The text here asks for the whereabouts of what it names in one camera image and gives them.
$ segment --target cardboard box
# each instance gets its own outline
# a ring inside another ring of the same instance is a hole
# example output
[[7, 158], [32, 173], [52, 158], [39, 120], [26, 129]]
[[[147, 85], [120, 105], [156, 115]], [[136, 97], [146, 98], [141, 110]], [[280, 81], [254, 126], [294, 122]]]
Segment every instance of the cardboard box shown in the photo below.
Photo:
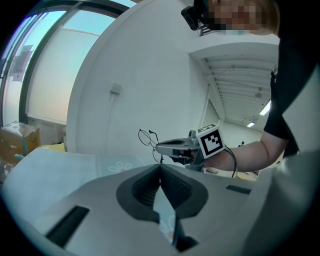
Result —
[[39, 129], [18, 121], [0, 129], [0, 156], [10, 164], [20, 160], [15, 155], [26, 156], [40, 146]]

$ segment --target fluorescent light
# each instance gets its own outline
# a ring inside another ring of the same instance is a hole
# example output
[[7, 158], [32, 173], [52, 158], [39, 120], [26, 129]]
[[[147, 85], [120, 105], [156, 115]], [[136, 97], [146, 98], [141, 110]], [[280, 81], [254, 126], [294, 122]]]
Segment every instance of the fluorescent light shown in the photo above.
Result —
[[270, 110], [271, 100], [265, 105], [265, 107], [262, 109], [259, 115], [264, 116], [268, 111]]
[[254, 122], [251, 122], [251, 123], [249, 123], [246, 127], [251, 127], [251, 126], [254, 126], [255, 125], [255, 123]]

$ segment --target black rectangular slot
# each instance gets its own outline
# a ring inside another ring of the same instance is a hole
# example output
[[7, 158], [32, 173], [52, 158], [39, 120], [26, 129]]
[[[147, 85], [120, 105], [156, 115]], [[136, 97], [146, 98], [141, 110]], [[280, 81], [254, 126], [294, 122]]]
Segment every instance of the black rectangular slot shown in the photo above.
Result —
[[249, 189], [249, 188], [235, 186], [235, 185], [229, 185], [226, 187], [226, 189], [231, 190], [231, 191], [235, 191], [235, 192], [239, 192], [242, 194], [246, 194], [246, 195], [249, 195], [251, 192], [251, 189]]
[[89, 209], [76, 206], [46, 235], [57, 246], [64, 247], [77, 227], [88, 214]]

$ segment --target wire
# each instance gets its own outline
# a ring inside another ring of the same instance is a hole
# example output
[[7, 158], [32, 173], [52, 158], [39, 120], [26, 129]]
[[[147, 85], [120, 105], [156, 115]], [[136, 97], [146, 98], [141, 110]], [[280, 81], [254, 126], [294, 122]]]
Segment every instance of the wire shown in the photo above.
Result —
[[234, 166], [233, 166], [233, 173], [232, 173], [232, 176], [231, 176], [233, 178], [235, 173], [236, 172], [238, 173], [238, 170], [237, 170], [237, 159], [235, 157], [235, 154], [232, 152], [232, 150], [229, 147], [227, 147], [226, 145], [225, 145], [225, 149], [224, 150], [227, 151], [233, 158]]

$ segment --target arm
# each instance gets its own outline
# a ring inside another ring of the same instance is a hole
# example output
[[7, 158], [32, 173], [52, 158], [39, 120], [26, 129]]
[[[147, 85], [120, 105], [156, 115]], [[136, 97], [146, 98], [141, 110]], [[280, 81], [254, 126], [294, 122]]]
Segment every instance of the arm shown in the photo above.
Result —
[[[273, 164], [285, 150], [287, 140], [264, 132], [260, 141], [242, 147], [231, 148], [239, 172], [255, 172]], [[233, 171], [234, 160], [229, 153], [221, 151], [210, 157], [203, 167]]]

